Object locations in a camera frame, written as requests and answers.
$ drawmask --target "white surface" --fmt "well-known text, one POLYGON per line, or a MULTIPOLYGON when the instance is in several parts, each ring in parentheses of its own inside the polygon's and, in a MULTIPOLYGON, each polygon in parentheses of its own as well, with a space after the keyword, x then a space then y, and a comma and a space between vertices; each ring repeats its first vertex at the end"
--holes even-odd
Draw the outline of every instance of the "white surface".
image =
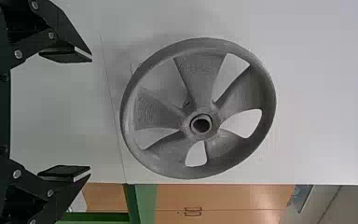
POLYGON ((91 49, 93 63, 34 56, 12 70, 12 158, 34 173, 57 164, 90 165, 90 182, 125 183, 98 14, 92 5, 90 14, 59 6, 91 49))
MULTIPOLYGON (((23 73, 23 78, 14 78, 15 150, 22 146, 27 153, 34 150, 39 140, 33 145, 25 138, 36 134, 44 139, 42 147, 57 154, 49 152, 48 156, 40 157, 35 151, 35 157, 46 158, 47 163, 56 163, 51 161, 53 158, 58 163, 69 159, 88 162, 93 165, 94 180, 122 180, 122 174, 118 173, 119 150, 112 128, 112 107, 103 79, 104 66, 118 126, 121 95, 131 78, 131 68, 174 42, 190 37, 219 37, 251 50, 271 73, 278 108, 267 139, 248 160, 221 175, 181 181, 146 170, 130 154, 120 134, 126 181, 358 185, 358 1, 61 0, 59 5, 88 39, 97 59, 92 69, 59 66, 61 73, 56 72, 57 64, 37 59, 29 64, 33 69, 26 68, 29 72, 23 73), (102 43, 96 37, 97 30, 102 43), (51 93, 51 88, 42 88, 45 84, 41 78, 50 78, 50 87, 58 86, 56 91, 51 93), (50 98, 40 101, 39 96, 50 98), (43 104, 50 112, 35 104, 43 104), (45 114, 53 119, 42 119, 45 114), (29 126, 35 125, 37 128, 31 131, 29 126), (38 133, 42 131, 48 137, 38 133), (87 139, 82 134, 91 139, 108 137, 103 141, 93 139, 89 146, 84 146, 61 136, 66 153, 72 152, 71 157, 65 157, 63 150, 51 149, 55 140, 49 137, 52 133, 74 134, 81 140, 87 139), (84 148, 81 153, 77 153, 79 147, 84 148)), ((241 72, 241 65, 228 64, 231 70, 220 74, 224 78, 218 79, 218 92, 241 72)), ((170 77, 172 65, 164 66, 151 82, 155 88, 165 86, 167 90, 159 91, 183 97, 181 85, 170 77)), ((246 129, 246 123, 239 125, 246 129)), ((39 162, 27 164, 39 167, 39 162)))

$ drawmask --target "screw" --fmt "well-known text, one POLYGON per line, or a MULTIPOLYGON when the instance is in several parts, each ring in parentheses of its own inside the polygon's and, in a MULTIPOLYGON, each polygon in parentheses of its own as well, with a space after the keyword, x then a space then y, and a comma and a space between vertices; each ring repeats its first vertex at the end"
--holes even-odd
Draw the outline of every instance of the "screw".
POLYGON ((5 155, 8 153, 8 146, 7 145, 3 145, 0 147, 0 154, 1 155, 5 155))
POLYGON ((21 175, 22 175, 21 170, 17 170, 13 173, 13 178, 18 179, 21 177, 21 175))
POLYGON ((8 73, 4 73, 0 75, 0 80, 3 82, 8 82, 10 80, 10 77, 8 76, 8 73))
POLYGON ((36 1, 33 1, 33 2, 31 3, 31 6, 32 6, 35 10, 38 10, 38 9, 39 9, 39 4, 37 4, 36 1))
POLYGON ((21 59, 21 58, 22 58, 22 51, 19 50, 19 49, 14 50, 14 56, 15 56, 17 59, 21 59))
POLYGON ((48 191, 48 197, 51 198, 51 196, 53 196, 54 194, 54 191, 51 189, 48 191))
POLYGON ((48 38, 54 39, 54 33, 52 33, 52 32, 48 33, 48 38))

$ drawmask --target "white board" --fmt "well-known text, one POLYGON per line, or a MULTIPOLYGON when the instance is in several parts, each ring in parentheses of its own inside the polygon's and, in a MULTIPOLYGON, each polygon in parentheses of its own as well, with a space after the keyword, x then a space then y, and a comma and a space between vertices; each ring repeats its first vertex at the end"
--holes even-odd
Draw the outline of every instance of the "white board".
MULTIPOLYGON (((277 91, 278 107, 268 137, 249 159, 237 167, 214 177, 182 181, 145 169, 133 158, 121 134, 118 134, 126 182, 358 185, 358 1, 60 0, 58 3, 85 38, 87 35, 95 37, 98 32, 100 34, 101 42, 95 39, 88 44, 95 44, 96 51, 103 52, 105 63, 98 66, 95 63, 93 69, 99 72, 84 81, 99 83, 99 91, 103 94, 94 100, 103 103, 98 103, 96 108, 93 108, 94 102, 81 103, 88 109, 85 111, 95 110, 92 113, 95 120, 90 120, 90 114, 86 113, 77 117, 75 126, 68 124, 51 128, 51 131, 88 134, 94 130, 103 135, 111 134, 112 138, 108 138, 111 142, 105 141, 103 146, 99 146, 101 142, 95 143, 99 148, 95 153, 78 155, 78 161, 92 161, 92 165, 96 165, 94 174, 98 173, 99 180, 112 175, 111 171, 118 170, 121 165, 117 161, 117 141, 113 140, 116 133, 111 129, 112 107, 105 103, 110 100, 113 103, 118 127, 121 96, 131 78, 131 71, 165 46, 205 36, 224 38, 242 45, 257 55, 270 71, 277 91), (108 90, 102 81, 103 75, 96 75, 104 69, 111 99, 106 97, 108 90), (94 129, 86 131, 82 125, 94 129)), ((227 78, 218 83, 218 91, 241 72, 240 68, 233 66, 232 71, 228 69, 220 74, 227 78)), ((54 71, 51 65, 48 69, 50 73, 54 71)), ((86 77, 85 73, 79 69, 76 75, 86 77)), ((165 81, 169 89, 172 81, 165 81)), ((14 85, 19 85, 19 89, 25 84, 15 82, 14 85)), ((70 82, 62 84, 62 87, 65 85, 69 87, 70 82)), ((85 91, 83 93, 83 97, 90 97, 85 91)), ((76 92, 68 94, 71 94, 68 99, 80 99, 76 92)), ((14 110, 14 118, 17 116, 20 119, 20 105, 13 106, 18 111, 14 110)), ((52 106, 60 116, 70 111, 68 108, 60 109, 58 103, 52 106)), ((31 118, 34 114, 40 112, 30 111, 27 117, 31 118)), ((14 146, 19 134, 21 131, 13 133, 14 146)))

